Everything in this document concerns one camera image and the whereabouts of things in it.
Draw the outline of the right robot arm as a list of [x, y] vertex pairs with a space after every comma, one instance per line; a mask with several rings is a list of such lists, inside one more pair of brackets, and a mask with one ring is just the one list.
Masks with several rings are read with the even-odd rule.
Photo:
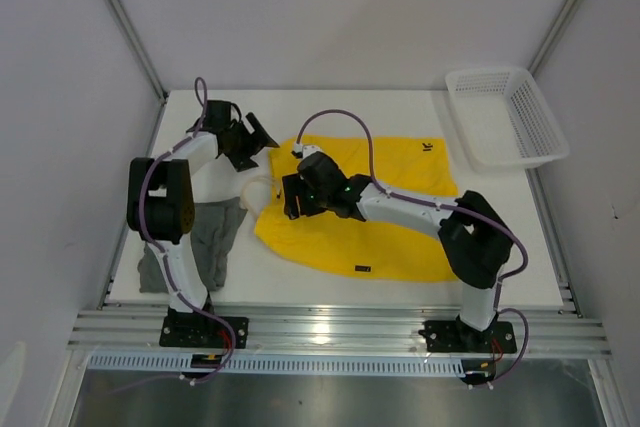
[[439, 241], [463, 284], [458, 342], [475, 351], [491, 341], [499, 274], [515, 241], [481, 194], [467, 191], [450, 199], [395, 190], [371, 175], [346, 176], [322, 151], [301, 158], [296, 171], [282, 177], [282, 188], [284, 214], [291, 220], [331, 212], [343, 219], [404, 227]]

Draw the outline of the grey shorts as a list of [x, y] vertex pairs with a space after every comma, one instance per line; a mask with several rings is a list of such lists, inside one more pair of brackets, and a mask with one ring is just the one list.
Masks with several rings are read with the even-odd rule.
[[[196, 203], [191, 247], [201, 281], [208, 291], [224, 287], [228, 256], [247, 210], [239, 197]], [[148, 247], [138, 262], [141, 293], [166, 293], [167, 287], [158, 261]]]

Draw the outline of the yellow shorts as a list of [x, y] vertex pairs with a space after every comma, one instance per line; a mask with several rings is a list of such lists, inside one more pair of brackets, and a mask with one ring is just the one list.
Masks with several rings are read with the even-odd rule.
[[[348, 176], [375, 174], [381, 182], [421, 194], [455, 197], [442, 138], [332, 138], [306, 135]], [[455, 276], [440, 243], [381, 222], [341, 219], [331, 212], [290, 220], [277, 187], [257, 217], [254, 233], [276, 255], [325, 273], [364, 280], [446, 282]]]

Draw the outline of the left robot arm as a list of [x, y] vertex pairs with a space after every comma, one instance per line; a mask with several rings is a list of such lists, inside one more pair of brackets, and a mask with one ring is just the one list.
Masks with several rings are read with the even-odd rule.
[[154, 255], [169, 294], [160, 345], [229, 348], [246, 340], [248, 322], [214, 313], [191, 245], [196, 220], [192, 176], [223, 156], [237, 172], [258, 166], [254, 157], [279, 144], [254, 113], [237, 104], [206, 100], [185, 136], [167, 152], [130, 162], [127, 224]]

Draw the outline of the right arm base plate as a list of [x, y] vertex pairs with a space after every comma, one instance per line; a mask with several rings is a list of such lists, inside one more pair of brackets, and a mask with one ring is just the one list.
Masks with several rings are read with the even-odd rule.
[[511, 323], [495, 318], [483, 331], [455, 320], [427, 320], [418, 334], [431, 353], [515, 354], [516, 338]]

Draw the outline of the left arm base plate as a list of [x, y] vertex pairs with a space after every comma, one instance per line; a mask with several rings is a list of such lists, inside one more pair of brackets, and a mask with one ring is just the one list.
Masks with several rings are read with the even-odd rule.
[[[223, 317], [235, 334], [235, 348], [245, 349], [249, 334], [247, 317]], [[231, 341], [229, 330], [219, 322], [199, 314], [167, 315], [159, 337], [159, 345], [165, 348], [222, 349]]]

